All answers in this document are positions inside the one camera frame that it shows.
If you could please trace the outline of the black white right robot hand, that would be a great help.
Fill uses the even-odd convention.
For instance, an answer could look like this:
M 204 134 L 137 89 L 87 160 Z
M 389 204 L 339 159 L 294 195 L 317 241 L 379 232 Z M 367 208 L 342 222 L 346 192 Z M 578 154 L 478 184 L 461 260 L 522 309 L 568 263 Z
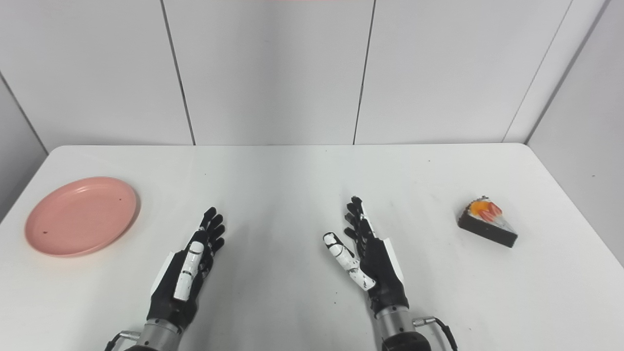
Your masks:
M 346 205 L 344 233 L 354 242 L 350 250 L 335 233 L 323 235 L 323 242 L 342 269 L 368 294 L 370 309 L 379 314 L 385 309 L 409 308 L 403 273 L 390 238 L 380 238 L 373 229 L 362 199 L 353 196 Z

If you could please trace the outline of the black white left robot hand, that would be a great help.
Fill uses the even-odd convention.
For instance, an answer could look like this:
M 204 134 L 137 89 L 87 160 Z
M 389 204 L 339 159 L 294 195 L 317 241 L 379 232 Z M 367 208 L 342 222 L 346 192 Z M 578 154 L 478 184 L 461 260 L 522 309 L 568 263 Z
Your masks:
M 150 297 L 147 320 L 167 321 L 183 332 L 198 310 L 198 296 L 223 247 L 225 225 L 217 209 L 208 209 L 185 247 L 170 253 Z

